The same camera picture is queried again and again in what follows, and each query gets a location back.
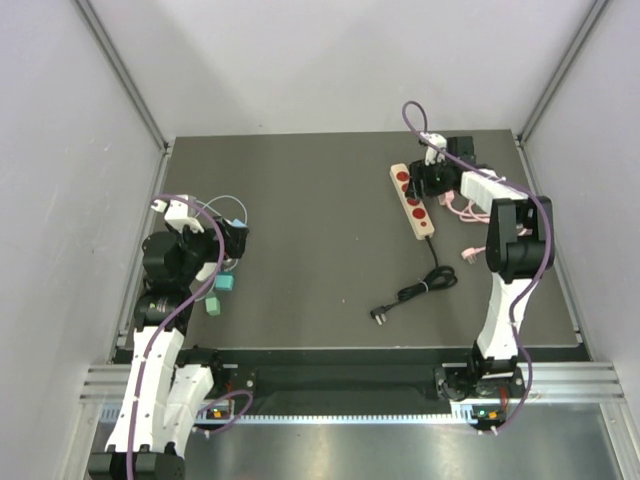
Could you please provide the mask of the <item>blue charger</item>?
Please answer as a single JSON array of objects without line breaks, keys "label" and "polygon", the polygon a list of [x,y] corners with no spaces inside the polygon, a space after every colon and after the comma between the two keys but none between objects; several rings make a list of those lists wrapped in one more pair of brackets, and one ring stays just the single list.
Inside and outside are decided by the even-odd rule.
[{"label": "blue charger", "polygon": [[234,229],[234,230],[237,230],[237,231],[242,231],[242,232],[248,232],[249,231],[248,226],[244,222],[239,220],[239,219],[232,220],[229,223],[229,227]]}]

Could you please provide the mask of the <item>beige wooden power strip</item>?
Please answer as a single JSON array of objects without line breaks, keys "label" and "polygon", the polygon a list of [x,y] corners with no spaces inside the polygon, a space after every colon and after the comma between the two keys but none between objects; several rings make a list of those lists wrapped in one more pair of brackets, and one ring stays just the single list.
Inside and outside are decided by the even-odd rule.
[{"label": "beige wooden power strip", "polygon": [[407,166],[402,163],[392,165],[390,178],[414,236],[418,240],[431,238],[435,233],[435,227],[423,201],[407,196],[410,180]]}]

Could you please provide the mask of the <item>white square charger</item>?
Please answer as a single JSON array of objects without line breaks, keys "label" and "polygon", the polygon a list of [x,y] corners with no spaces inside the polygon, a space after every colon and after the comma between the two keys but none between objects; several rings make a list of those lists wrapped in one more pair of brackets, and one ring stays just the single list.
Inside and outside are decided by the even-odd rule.
[{"label": "white square charger", "polygon": [[196,274],[195,279],[198,282],[205,282],[215,271],[217,264],[215,262],[206,262],[200,271]]}]

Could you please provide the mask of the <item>teal dual usb charger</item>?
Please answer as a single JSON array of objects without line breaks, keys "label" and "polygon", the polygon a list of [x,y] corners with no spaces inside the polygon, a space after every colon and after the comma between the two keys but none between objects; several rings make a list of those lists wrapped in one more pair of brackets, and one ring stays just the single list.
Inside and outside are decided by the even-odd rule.
[{"label": "teal dual usb charger", "polygon": [[214,280],[214,289],[219,291],[232,291],[235,277],[232,272],[219,273]]}]

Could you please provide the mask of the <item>green charger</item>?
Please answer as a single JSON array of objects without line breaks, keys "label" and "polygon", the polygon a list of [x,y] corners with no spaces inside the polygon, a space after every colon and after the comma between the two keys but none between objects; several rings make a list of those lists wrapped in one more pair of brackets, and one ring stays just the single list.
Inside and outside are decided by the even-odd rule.
[{"label": "green charger", "polygon": [[221,303],[220,300],[215,296],[211,295],[204,299],[204,305],[206,313],[209,316],[218,316],[221,313]]}]

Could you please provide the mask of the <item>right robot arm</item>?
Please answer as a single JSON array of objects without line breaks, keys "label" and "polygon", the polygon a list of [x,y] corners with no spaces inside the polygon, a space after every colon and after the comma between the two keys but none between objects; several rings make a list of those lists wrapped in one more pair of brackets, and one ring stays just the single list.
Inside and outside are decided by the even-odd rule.
[{"label": "right robot arm", "polygon": [[521,350],[520,328],[531,293],[553,265],[551,200],[536,196],[493,170],[448,151],[440,134],[420,132],[425,159],[409,167],[406,196],[422,199],[457,191],[488,215],[486,264],[492,289],[484,326],[467,363],[467,384],[487,396],[514,378]]}]

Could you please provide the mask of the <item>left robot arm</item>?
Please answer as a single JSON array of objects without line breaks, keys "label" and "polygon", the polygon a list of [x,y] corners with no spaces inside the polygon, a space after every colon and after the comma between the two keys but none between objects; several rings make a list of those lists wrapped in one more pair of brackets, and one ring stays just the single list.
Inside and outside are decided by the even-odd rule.
[{"label": "left robot arm", "polygon": [[89,458],[90,478],[184,478],[199,407],[227,382],[215,351],[183,347],[198,297],[191,286],[212,285],[221,262],[240,259],[248,233],[245,224],[219,218],[213,228],[167,226],[144,240],[130,373],[105,449]]}]

